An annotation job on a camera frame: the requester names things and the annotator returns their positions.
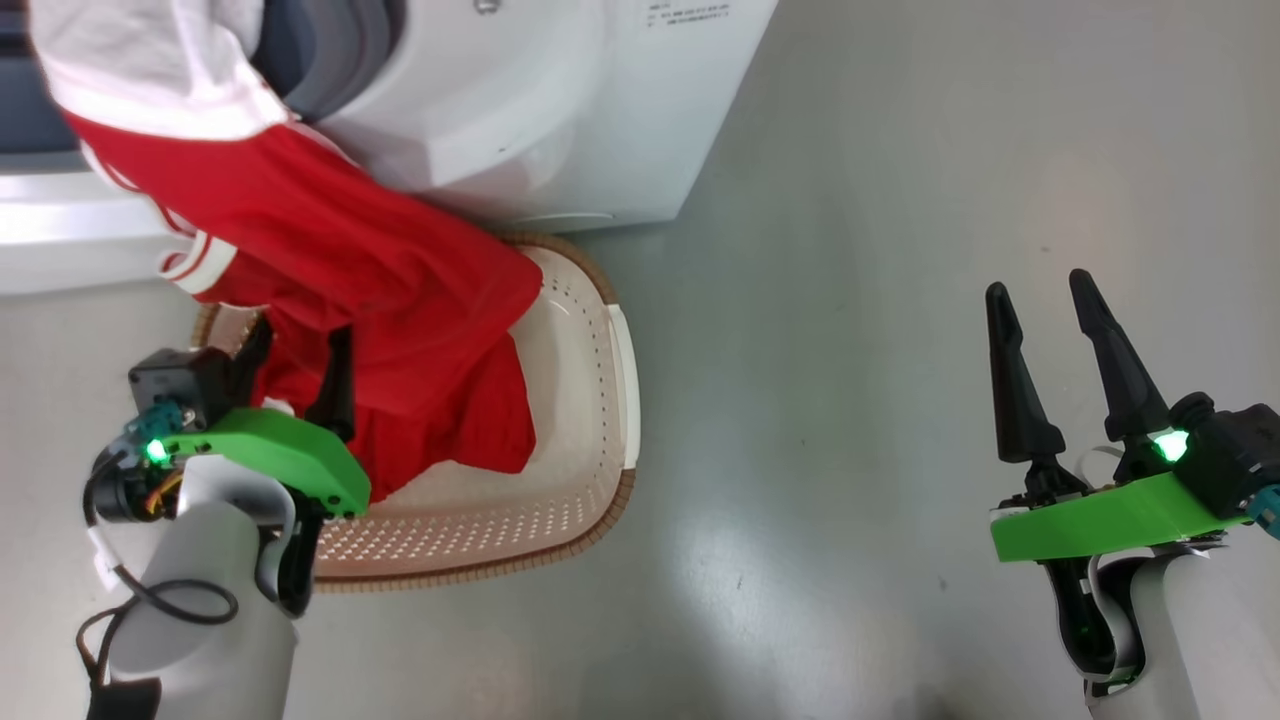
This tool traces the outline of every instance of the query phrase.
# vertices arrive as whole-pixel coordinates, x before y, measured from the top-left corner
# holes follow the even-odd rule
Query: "green led light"
[[[1187,454],[1187,433],[1183,430],[1174,430],[1155,439],[1156,450],[1170,462],[1178,462],[1178,459]]]
[[[169,451],[165,450],[164,443],[159,439],[154,439],[147,443],[146,454],[147,460],[155,465],[161,465],[169,461]]]

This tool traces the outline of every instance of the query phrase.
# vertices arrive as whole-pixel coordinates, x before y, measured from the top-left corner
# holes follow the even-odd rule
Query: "washing machine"
[[[253,63],[383,184],[564,233],[677,215],[776,1],[266,0]],[[182,241],[83,165],[24,5],[0,0],[0,293],[151,277]]]

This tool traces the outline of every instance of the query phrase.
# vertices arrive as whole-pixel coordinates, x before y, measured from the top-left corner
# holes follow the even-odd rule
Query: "wire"
[[[156,514],[156,507],[163,505],[164,495],[172,491],[173,488],[178,487],[180,483],[182,483],[182,470],[174,470],[173,473],[169,473],[169,477],[165,478],[163,483],[156,486],[156,489],[151,491],[151,493],[147,495],[147,501],[145,503],[147,514],[154,516]]]
[[[1080,478],[1085,483],[1089,483],[1089,479],[1084,477],[1084,459],[1088,457],[1091,452],[1101,452],[1102,455],[1110,455],[1110,456],[1116,457],[1116,459],[1123,459],[1124,457],[1124,451],[1123,450],[1120,450],[1119,447],[1111,447],[1110,445],[1100,445],[1097,447],[1091,447],[1089,450],[1085,450],[1084,452],[1082,452],[1079,455],[1079,457],[1075,459],[1075,477]]]
[[[122,610],[111,618],[111,621],[106,624],[106,632],[102,633],[102,642],[97,647],[97,671],[90,684],[97,683],[97,687],[106,684],[106,662],[111,655],[111,641],[115,639],[115,633],[124,624],[124,618],[129,614],[129,610],[137,605],[137,598],[129,598],[128,602],[122,605]]]
[[[99,478],[106,474],[108,470],[119,465],[120,460],[123,460],[125,455],[128,454],[122,450],[115,455],[108,457],[106,460],[100,462],[97,468],[93,468],[93,471],[90,473],[88,479],[84,480],[84,496],[81,497],[81,509],[84,511],[84,524],[87,527],[92,528],[93,525],[97,525],[97,511],[93,510],[93,483],[96,483]]]
[[[113,607],[110,610],[104,610],[97,615],[93,615],[88,620],[84,620],[83,623],[81,623],[79,630],[76,630],[76,650],[79,651],[81,653],[81,662],[84,664],[84,673],[88,674],[88,684],[91,688],[100,688],[104,684],[102,680],[105,679],[104,675],[106,669],[106,651],[111,643],[109,642],[108,635],[104,634],[102,643],[99,646],[97,650],[97,657],[93,657],[93,653],[88,650],[88,644],[86,644],[84,642],[84,633],[87,633],[90,628],[92,628],[93,625],[101,623],[108,618],[113,618],[111,624],[115,624],[115,618],[123,616],[124,612],[127,612],[137,603],[138,600],[131,597],[128,602],[125,602],[124,605]]]
[[[129,573],[129,570],[124,565],[116,565],[115,568],[111,568],[111,570],[116,575],[119,575],[120,582],[124,583],[124,587],[129,588],[129,592],[133,593],[133,597],[141,600],[142,602],[150,605],[151,607],[155,607],[160,612],[164,612],[165,615],[175,620],[182,620],[183,623],[191,623],[192,625],[223,625],[234,620],[236,614],[239,612],[239,601],[236,600],[236,596],[232,594],[232,591],[221,585],[210,583],[209,580],[193,580],[193,579],[165,580],[163,583],[156,583],[155,585],[147,587],[140,583],[138,579],[133,577],[133,573]],[[204,615],[200,612],[192,612],[191,610],[186,610],[183,607],[178,607],[177,605],[160,597],[161,592],[178,588],[202,589],[205,592],[216,594],[218,597],[223,598],[223,601],[227,602],[227,610],[214,615]]]

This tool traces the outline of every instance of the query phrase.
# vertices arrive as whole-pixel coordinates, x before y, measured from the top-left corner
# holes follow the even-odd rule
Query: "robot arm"
[[[133,593],[81,628],[90,720],[278,719],[324,523],[364,514],[353,436],[349,329],[306,420],[244,407],[270,327],[232,360],[154,354],[129,372],[138,416],[100,456],[84,518],[105,578]],[[141,579],[99,520],[173,520]],[[110,618],[97,657],[84,630]]]
[[[1094,717],[1271,715],[1280,691],[1268,678],[1280,660],[1215,582],[1208,551],[1249,521],[1280,538],[1280,416],[1265,405],[1215,413],[1204,393],[1170,411],[1089,273],[1071,273],[1071,293],[1102,373],[1107,437],[1124,445],[1115,484],[1094,489],[1057,462],[1062,433],[1027,370],[1009,293],[991,286],[998,454],[1030,461],[1027,492],[992,510],[997,555],[1048,574],[1062,644]],[[1143,548],[1153,556],[1103,562]]]

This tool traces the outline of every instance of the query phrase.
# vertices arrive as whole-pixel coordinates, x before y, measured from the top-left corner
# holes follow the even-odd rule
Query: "cable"
[[[165,493],[178,487],[180,483],[182,483],[182,470],[174,470],[173,473],[169,473],[169,477],[165,478],[163,483],[156,486],[156,489],[151,491],[151,493],[147,495],[147,501],[143,503],[143,507],[146,507],[147,514],[155,516],[156,507],[161,507],[164,505]]]
[[[143,585],[142,582],[138,580],[133,573],[131,573],[129,569],[119,561],[115,551],[110,547],[106,536],[104,536],[101,529],[97,528],[97,511],[93,509],[93,483],[97,482],[110,468],[116,466],[125,455],[127,454],[122,450],[95,468],[90,474],[88,480],[84,482],[84,493],[81,498],[82,510],[84,512],[84,524],[88,528],[90,539],[93,541],[99,553],[101,553],[104,560],[106,560],[111,571],[120,578],[120,583],[123,583],[124,587],[129,588],[129,592],[133,593],[133,597],[127,600],[124,603],[110,610],[104,610],[88,620],[84,620],[84,623],[81,624],[79,630],[76,632],[76,650],[79,652],[81,662],[84,664],[84,671],[88,674],[91,691],[96,691],[106,684],[106,661],[111,650],[111,641],[115,638],[115,633],[124,623],[125,615],[128,615],[128,612],[138,603],[150,605],[175,620],[191,623],[193,625],[223,625],[234,620],[236,615],[239,614],[239,601],[236,600],[236,596],[229,589],[221,585],[209,580],[180,579],[165,580],[148,587]],[[160,597],[161,593],[175,589],[200,589],[216,594],[227,603],[227,610],[206,615],[179,607]],[[97,657],[93,657],[93,653],[88,650],[88,644],[84,642],[84,634],[90,628],[108,618],[111,618],[111,621],[102,633],[102,642],[99,644]]]
[[[1084,477],[1084,459],[1088,457],[1091,452],[1101,452],[1102,455],[1110,455],[1110,456],[1116,457],[1116,459],[1124,457],[1124,451],[1123,450],[1120,450],[1119,447],[1111,447],[1110,445],[1100,445],[1097,447],[1091,447],[1089,450],[1085,450],[1084,452],[1082,452],[1079,455],[1079,457],[1075,459],[1075,477],[1080,478],[1082,480],[1084,480],[1087,483],[1089,483],[1089,479]]]

